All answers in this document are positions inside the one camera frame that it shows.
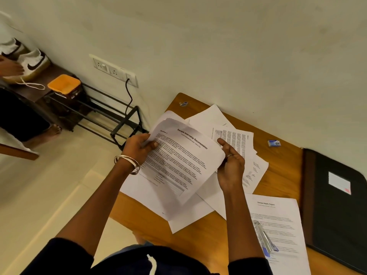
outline black metal rack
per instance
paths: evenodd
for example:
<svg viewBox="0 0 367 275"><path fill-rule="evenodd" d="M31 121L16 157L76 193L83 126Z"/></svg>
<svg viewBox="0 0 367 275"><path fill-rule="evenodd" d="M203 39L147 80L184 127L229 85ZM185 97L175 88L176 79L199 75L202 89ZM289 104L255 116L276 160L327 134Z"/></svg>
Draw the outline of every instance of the black metal rack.
<svg viewBox="0 0 367 275"><path fill-rule="evenodd" d="M81 84L83 86L85 86L85 87L88 87L88 88L90 88L90 89L92 89L92 90L94 90L94 91L96 91L96 92L104 95L104 96L107 96L108 98L110 98L110 99L112 99L114 101L119 102L120 104L123 104L123 105L131 108L131 111L128 114L125 114L124 112L119 111L119 110L113 108L112 106L110 106L110 105L108 105L108 104L106 104L106 103L104 103L104 102L102 102L102 101L100 101L100 100L98 100L98 99L96 99L96 98L94 98L92 96L88 96L86 94L85 94L85 96L87 98L84 101L81 101L80 98L78 98L78 97L76 97L76 98L74 98L72 100L73 102L77 102L80 105L89 108L91 111L93 110L94 112L97 112L97 113L99 113L99 114L101 114L101 115L109 118L110 120L116 122L117 123L117 126L112 130L112 129L106 127L105 125L99 123L98 121L93 120L92 118L88 117L86 114L83 114L80 111L76 110L75 108L72 108L70 105L66 105L65 102L63 102L64 101L63 98L58 97L55 92L51 92L50 94L48 94L47 95L47 98L49 98L49 99L51 99L53 101L56 101L57 103L61 104L62 106L64 106L68 110L70 110L70 111L78 114L82 118L84 118L84 119L90 121L91 123L94 123L95 125L98 125L99 127L101 127L103 129L106 129L107 131L109 131L112 140L109 139L109 138L107 138L107 137L105 137L105 136L103 136L103 135L101 135L101 134L99 134L98 132L93 131L92 129L89 129L89 128L87 128L87 127L79 124L79 123L75 123L76 125L78 125L78 126L84 128L84 129L88 130L89 132L92 132L92 133L98 135L99 137L101 137L101 138L103 138L103 139L105 139L105 140L107 140L107 141L109 141L109 142L117 145L120 148L120 150L123 150L123 148L125 146L125 143L123 143L122 145L119 144L118 141L117 141L117 139L116 139L116 135L117 136L120 136L120 137L122 137L124 139L127 139L128 138L128 137L125 137L125 136L123 136L123 135L121 135L121 134L118 133L118 131L122 128L123 125L128 125L128 126L130 126L133 129L133 132L130 134L129 137L131 137L132 135L135 135L138 131L140 131L142 133L147 133L147 131L142 126L142 121L141 121L141 117L140 117L140 112L139 112L139 107L138 106L134 106L134 107L129 106L125 102L120 101L117 98L114 98L114 97L112 97L112 96L110 96L110 95L108 95L108 94L106 94L104 92L101 92L100 90L98 90L98 89L96 89L94 87L91 87L91 86L89 86L89 85L87 85L85 83L81 83ZM91 100L97 101L99 104L102 104L102 105L106 106L107 108L110 108L113 111L115 111L115 112L117 112L117 113L119 113L119 114L121 114L123 116L118 115L118 114L114 113L113 111L107 110L106 108L99 106L98 104L92 102ZM139 123L138 124L136 124L136 123L134 123L133 121L130 120L131 116L135 112L138 114L138 117L139 117Z"/></svg>

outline black folder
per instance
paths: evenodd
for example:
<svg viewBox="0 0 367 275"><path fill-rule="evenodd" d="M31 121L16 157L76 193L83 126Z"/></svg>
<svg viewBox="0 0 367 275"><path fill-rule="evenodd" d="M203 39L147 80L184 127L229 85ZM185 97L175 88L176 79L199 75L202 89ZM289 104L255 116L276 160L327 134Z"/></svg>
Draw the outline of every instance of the black folder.
<svg viewBox="0 0 367 275"><path fill-rule="evenodd" d="M367 274L365 177L310 149L303 150L302 175L301 214L306 245Z"/></svg>

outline hand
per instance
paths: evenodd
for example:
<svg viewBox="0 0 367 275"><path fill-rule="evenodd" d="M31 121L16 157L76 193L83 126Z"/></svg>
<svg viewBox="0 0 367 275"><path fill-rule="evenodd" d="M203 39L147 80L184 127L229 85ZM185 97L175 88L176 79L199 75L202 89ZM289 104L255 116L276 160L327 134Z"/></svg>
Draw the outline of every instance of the hand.
<svg viewBox="0 0 367 275"><path fill-rule="evenodd" d="M24 69L17 62L0 55L0 77L23 75Z"/></svg>
<svg viewBox="0 0 367 275"><path fill-rule="evenodd" d="M245 159L225 140L219 138L217 141L223 146L222 149L226 154L226 158L218 168L218 181L223 193L227 194L236 191L239 187L242 188Z"/></svg>
<svg viewBox="0 0 367 275"><path fill-rule="evenodd" d="M144 133L128 138L121 155L130 156L142 165L145 162L148 153L158 147L158 143L156 141L151 141L145 147L141 146L142 143L148 140L149 136L150 134Z"/></svg>

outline bare foot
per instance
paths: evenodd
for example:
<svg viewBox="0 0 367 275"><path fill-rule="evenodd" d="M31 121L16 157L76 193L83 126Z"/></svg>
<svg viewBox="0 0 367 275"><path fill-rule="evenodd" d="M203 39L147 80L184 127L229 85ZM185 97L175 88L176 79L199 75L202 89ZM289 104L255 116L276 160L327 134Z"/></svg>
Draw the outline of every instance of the bare foot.
<svg viewBox="0 0 367 275"><path fill-rule="evenodd" d="M47 129L42 134L36 137L33 137L32 139L26 142L23 142L23 145L26 148L32 149L32 148L38 147L39 145L47 143L48 141L51 141L53 138L56 138L60 133L61 133L61 127L59 127L56 124L53 124L50 126L49 129Z"/></svg>
<svg viewBox="0 0 367 275"><path fill-rule="evenodd" d="M145 244L146 240L143 237L141 237L138 233L132 232L132 234L135 236L136 242L138 244L140 244L140 245L144 245Z"/></svg>

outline forearm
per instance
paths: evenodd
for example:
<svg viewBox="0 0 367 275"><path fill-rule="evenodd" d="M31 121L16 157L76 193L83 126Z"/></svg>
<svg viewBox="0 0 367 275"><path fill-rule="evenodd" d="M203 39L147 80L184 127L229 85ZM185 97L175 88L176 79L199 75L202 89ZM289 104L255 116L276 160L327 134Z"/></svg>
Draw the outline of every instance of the forearm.
<svg viewBox="0 0 367 275"><path fill-rule="evenodd" d="M119 190L133 169L130 162L123 158L118 160L93 195L56 237L76 242L94 256Z"/></svg>
<svg viewBox="0 0 367 275"><path fill-rule="evenodd" d="M229 262L264 257L247 207L242 184L224 193Z"/></svg>

